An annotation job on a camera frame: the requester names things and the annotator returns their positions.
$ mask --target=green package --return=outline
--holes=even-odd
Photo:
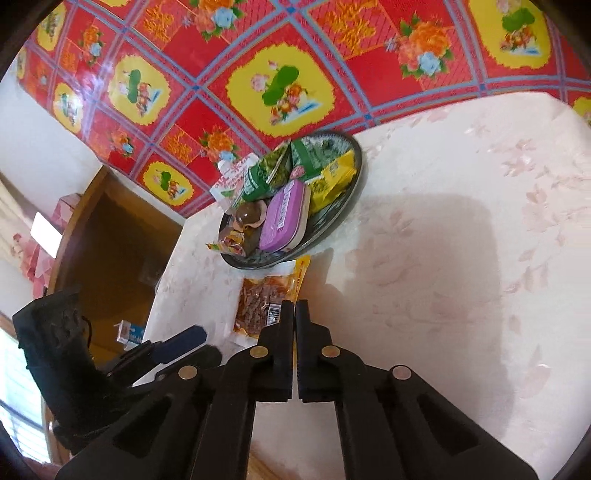
[[[332,161],[350,150],[350,142],[335,135],[315,135],[293,140],[290,145],[292,180],[309,181],[320,176]]]
[[[244,177],[242,199],[254,202],[275,195],[290,179],[291,153],[283,143],[250,167]]]

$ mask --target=white wall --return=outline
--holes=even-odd
[[[33,301],[33,284],[20,270],[0,258],[0,312],[12,318]]]
[[[101,167],[89,147],[20,88],[14,65],[0,82],[0,125],[0,171],[46,216],[60,197],[84,193]],[[134,182],[118,178],[175,222],[184,222]]]

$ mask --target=table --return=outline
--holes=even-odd
[[[546,94],[512,93],[356,137],[363,190],[311,251],[300,298],[335,344],[411,366],[552,478],[591,423],[591,130]],[[204,245],[221,214],[186,222],[146,339],[197,323],[236,351],[226,337],[245,274]],[[252,440],[281,478],[344,478],[330,404],[259,404]]]

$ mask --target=dried meat snack package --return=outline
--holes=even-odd
[[[272,267],[265,277],[244,278],[232,341],[244,347],[256,345],[261,330],[279,322],[281,302],[297,300],[309,265],[310,256],[303,255]]]

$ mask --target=packaged snack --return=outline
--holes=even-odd
[[[308,182],[318,177],[330,162],[351,148],[350,142],[334,135],[314,135],[292,140],[291,179]]]
[[[310,188],[302,181],[290,181],[268,206],[259,248],[277,252],[296,247],[306,232],[309,208]]]
[[[281,302],[297,300],[309,265],[310,256],[304,255],[272,267],[263,278],[245,278],[242,281],[231,336],[235,343],[242,346],[256,344],[264,327],[279,322]]]
[[[356,173],[353,150],[349,150],[322,170],[321,178],[310,183],[310,215],[333,203],[345,191]]]
[[[234,214],[234,230],[243,232],[245,227],[259,228],[267,218],[267,204],[263,200],[257,202],[245,202],[241,204]]]
[[[244,177],[242,199],[254,202],[272,197],[290,179],[291,151],[288,143],[282,143],[250,167]]]
[[[207,248],[215,252],[236,255],[237,257],[248,257],[258,247],[260,237],[260,228],[247,226],[243,232],[239,232],[231,226],[227,226],[219,232],[217,242],[206,245]]]
[[[230,212],[236,198],[242,193],[244,175],[248,168],[256,165],[259,158],[250,153],[240,161],[233,163],[222,173],[221,178],[209,189],[217,204],[226,213]]]

